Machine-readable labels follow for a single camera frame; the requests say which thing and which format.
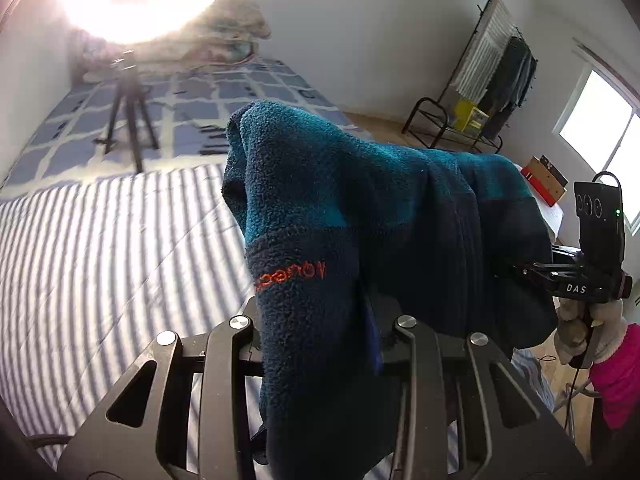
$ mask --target tripod leg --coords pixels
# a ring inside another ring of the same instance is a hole
[[[143,173],[142,155],[140,153],[140,143],[138,142],[138,127],[136,126],[136,109],[134,102],[129,95],[125,96],[125,106],[127,110],[127,124],[129,125],[129,139],[131,142],[131,151],[133,159],[136,162],[136,173]]]
[[[107,130],[107,140],[104,143],[104,154],[106,155],[111,151],[111,145],[113,144],[113,127],[116,123],[116,115],[120,108],[120,101],[122,100],[122,86],[118,82],[116,85],[116,97],[113,99],[113,105],[111,106],[111,113],[109,115],[109,129]]]
[[[151,126],[151,118],[149,117],[149,110],[146,108],[145,95],[142,92],[139,92],[138,100],[140,101],[140,111],[142,112],[142,119],[145,121],[146,129],[149,131],[149,136],[151,136],[151,146],[154,150],[159,150],[160,145],[158,144],[158,140],[154,135],[154,129]]]

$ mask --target window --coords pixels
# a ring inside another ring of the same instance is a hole
[[[589,67],[559,121],[561,128],[556,128],[593,171],[607,170],[620,180],[625,217],[633,232],[640,227],[639,113],[633,96]],[[616,185],[608,176],[602,181]]]

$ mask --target striped fabric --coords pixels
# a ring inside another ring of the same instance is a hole
[[[208,332],[254,294],[242,233],[222,199],[223,171],[109,178],[0,205],[0,396],[25,434],[74,434],[159,332]],[[539,373],[523,374],[537,389]],[[191,397],[191,471],[201,379]],[[260,380],[248,378],[246,389],[253,433]],[[455,422],[447,439],[451,473]],[[55,465],[62,448],[42,453]],[[365,479],[386,479],[390,467],[387,458]],[[265,466],[256,475],[271,479]]]

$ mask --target tripod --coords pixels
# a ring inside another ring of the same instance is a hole
[[[133,159],[136,163],[136,173],[142,173],[144,171],[142,167],[142,155],[140,153],[140,142],[138,140],[138,126],[136,124],[136,109],[135,105],[140,106],[140,112],[142,113],[142,119],[145,121],[146,129],[151,137],[151,146],[154,150],[158,150],[158,140],[154,135],[154,130],[151,126],[151,118],[149,118],[149,112],[146,109],[145,94],[142,91],[142,85],[140,84],[140,78],[138,76],[138,67],[133,57],[133,51],[127,50],[123,53],[121,59],[116,60],[116,64],[121,66],[120,74],[118,76],[118,82],[116,85],[116,96],[113,100],[113,106],[111,107],[111,115],[109,116],[109,129],[106,139],[96,139],[96,144],[104,144],[104,154],[106,155],[111,151],[111,147],[115,140],[113,140],[113,127],[116,122],[116,115],[120,108],[120,101],[124,95],[125,99],[125,113],[127,118],[127,126],[129,127],[129,139],[131,145],[131,151],[133,152]]]

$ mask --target window frame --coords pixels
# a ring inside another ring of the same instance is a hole
[[[564,142],[569,147],[571,147],[571,149],[574,150],[574,152],[582,160],[584,160],[584,157],[578,152],[578,150],[576,150],[572,146],[572,144],[568,140],[566,140],[560,133],[562,132],[562,129],[564,128],[566,122],[569,120],[569,117],[571,117],[571,114],[574,112],[575,105],[577,104],[578,99],[580,99],[580,96],[584,91],[584,87],[587,85],[589,76],[591,75],[592,72],[595,72],[596,74],[598,74],[601,78],[604,79],[604,81],[609,83],[609,85],[611,85],[611,87],[616,92],[618,92],[620,97],[622,97],[631,106],[631,114],[629,116],[629,120],[626,123],[626,127],[622,132],[622,134],[620,135],[620,138],[618,139],[618,142],[616,143],[609,157],[607,158],[607,161],[604,167],[601,170],[599,170],[599,171],[607,171],[607,169],[611,165],[611,161],[613,160],[614,156],[616,155],[616,153],[620,148],[620,144],[622,144],[622,140],[625,138],[625,135],[629,129],[629,125],[631,124],[632,119],[634,118],[634,115],[640,116],[640,101],[626,88],[626,86],[620,83],[620,81],[618,81],[617,78],[607,68],[602,66],[597,60],[591,58],[582,50],[574,50],[574,54],[576,54],[578,57],[580,57],[584,61],[584,68],[582,69],[582,73],[580,74],[580,78],[578,79],[578,83],[576,84],[575,89],[571,94],[571,97],[569,97],[569,101],[566,104],[566,107],[564,108],[564,110],[560,114],[560,117],[558,118],[558,121],[556,122],[556,126],[553,129],[553,133],[558,135],[558,137],[562,139],[562,142]],[[635,235],[638,232],[638,230],[640,230],[640,212],[638,212],[638,214],[633,219],[627,219],[625,215],[625,224],[631,231],[632,236]]]

